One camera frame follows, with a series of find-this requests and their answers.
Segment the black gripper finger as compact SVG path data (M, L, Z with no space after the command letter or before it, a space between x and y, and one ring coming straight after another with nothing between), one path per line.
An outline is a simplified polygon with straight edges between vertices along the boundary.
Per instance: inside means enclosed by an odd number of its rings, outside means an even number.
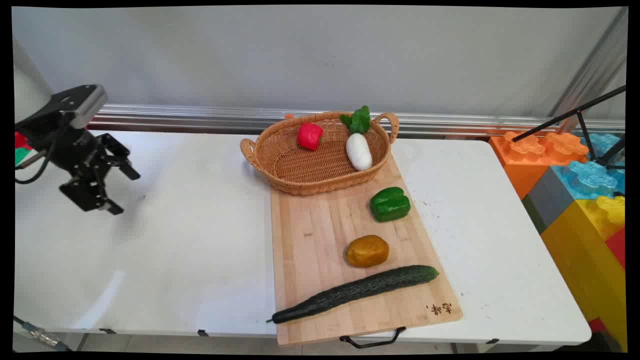
M118 167L130 180L135 181L141 175L133 168L130 161L130 150L109 133L103 133L97 137L98 145L103 149L100 155L102 162L110 167Z
M112 215L123 214L124 208L109 198L105 178L108 169L92 169L88 175L74 175L59 186L59 191L85 212L108 211Z

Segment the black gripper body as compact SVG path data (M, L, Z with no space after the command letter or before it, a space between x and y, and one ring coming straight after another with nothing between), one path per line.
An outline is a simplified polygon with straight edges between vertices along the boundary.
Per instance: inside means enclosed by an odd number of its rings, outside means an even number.
M74 119L71 112L49 111L16 123L16 132L25 136L28 145L37 152L35 158L43 158L36 177L41 177L49 164L72 177L89 175L92 169L106 169L105 162L100 160L104 150L98 139L84 127L71 126Z

